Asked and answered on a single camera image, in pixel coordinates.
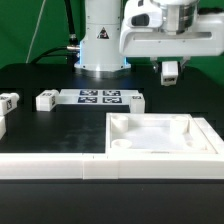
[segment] white plastic tray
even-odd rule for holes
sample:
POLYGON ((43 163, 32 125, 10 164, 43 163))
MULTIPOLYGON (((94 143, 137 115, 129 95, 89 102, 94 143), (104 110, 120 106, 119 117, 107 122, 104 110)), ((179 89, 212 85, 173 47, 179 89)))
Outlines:
POLYGON ((190 115, 107 114, 108 155, 217 154, 190 115))

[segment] green wall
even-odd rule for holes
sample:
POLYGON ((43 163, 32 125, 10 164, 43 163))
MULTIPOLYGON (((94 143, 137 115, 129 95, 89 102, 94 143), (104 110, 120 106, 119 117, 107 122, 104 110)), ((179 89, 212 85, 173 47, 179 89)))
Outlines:
MULTIPOLYGON (((42 2, 43 0, 0 0, 0 67, 12 63, 25 63, 42 2)), ((85 32, 84 0, 71 0, 71 2, 77 36, 81 39, 85 32)), ((200 6, 224 8, 224 2, 201 0, 200 6)), ((31 59, 50 48, 67 43, 68 27, 64 0, 47 0, 31 59)), ((51 58, 42 62, 66 61, 64 58, 51 58)), ((148 59, 138 59, 135 63, 148 63, 148 59)), ((206 75, 224 86, 224 56, 194 58, 190 65, 203 70, 206 75)))

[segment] white plastic part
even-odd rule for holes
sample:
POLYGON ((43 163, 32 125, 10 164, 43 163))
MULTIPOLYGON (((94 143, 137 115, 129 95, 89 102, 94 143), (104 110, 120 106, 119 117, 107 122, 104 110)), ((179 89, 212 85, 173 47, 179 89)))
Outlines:
POLYGON ((145 113, 145 99, 142 94, 131 97, 130 112, 132 114, 145 113))
POLYGON ((189 118, 186 116, 174 116, 170 120, 171 134, 185 134, 188 132, 189 118))
POLYGON ((123 115, 114 115, 111 117, 111 131, 125 133, 128 130, 128 117, 123 115))
POLYGON ((3 93, 0 95, 0 116, 4 116, 17 107, 19 95, 17 93, 3 93))
POLYGON ((106 152, 110 156, 144 156, 156 153, 212 155, 217 153, 193 118, 187 114, 110 113, 107 115, 106 131, 108 132, 106 152), (120 116, 128 120, 128 127, 123 125, 124 119, 117 119, 120 122, 114 131, 114 120, 120 116), (126 147, 128 142, 125 140, 132 143, 131 148, 126 147))
POLYGON ((62 89, 58 104, 129 105, 131 113, 144 113, 144 96, 137 90, 62 89))
POLYGON ((200 15, 180 35, 122 23, 120 53, 126 57, 217 56, 224 52, 224 13, 200 15))
POLYGON ((179 71, 177 61, 162 62, 161 85, 176 85, 178 75, 179 71))
POLYGON ((85 0, 86 35, 76 68, 109 71, 130 68, 119 53, 121 0, 85 0))
POLYGON ((6 132, 5 117, 0 116, 0 140, 6 132))
POLYGON ((184 146, 185 149, 195 149, 195 150, 206 150, 206 144, 204 143, 201 143, 199 141, 196 141, 196 140, 191 140, 191 141, 188 141, 186 142, 186 145, 184 146))
POLYGON ((4 153, 0 179, 82 179, 82 154, 4 153))
POLYGON ((84 154, 83 179, 118 179, 118 160, 106 154, 84 154))
POLYGON ((132 142, 127 139, 116 139, 111 143, 112 149, 130 149, 132 142))
POLYGON ((145 0, 144 4, 140 7, 139 1, 129 0, 125 6, 125 24, 128 27, 134 27, 132 19, 135 16, 145 15, 149 17, 149 23, 146 27, 158 28, 163 23, 162 10, 153 5, 149 0, 145 0))
POLYGON ((45 90, 36 97, 37 111, 51 111, 57 105, 57 90, 45 90))

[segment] black tabletop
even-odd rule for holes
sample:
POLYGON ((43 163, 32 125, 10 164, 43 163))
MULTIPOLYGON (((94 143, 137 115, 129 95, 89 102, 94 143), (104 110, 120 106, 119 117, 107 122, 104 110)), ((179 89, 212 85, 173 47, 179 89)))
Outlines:
MULTIPOLYGON (((149 66, 129 76, 96 80, 67 65, 13 64, 0 70, 0 92, 17 92, 18 108, 6 116, 0 152, 104 152, 106 112, 128 107, 59 105, 37 112, 45 89, 136 89, 147 113, 204 117, 224 137, 224 88, 187 67, 176 86, 160 85, 149 66)), ((224 222, 223 181, 209 180, 1 180, 0 222, 23 223, 215 223, 224 222)))
POLYGON ((58 105, 38 112, 35 97, 46 89, 133 89, 143 93, 146 113, 189 113, 204 117, 224 138, 224 88, 187 67, 176 86, 164 87, 150 66, 134 66, 129 75, 94 79, 67 65, 13 64, 0 70, 0 93, 17 92, 18 108, 6 116, 0 152, 104 153, 107 112, 128 106, 58 105))

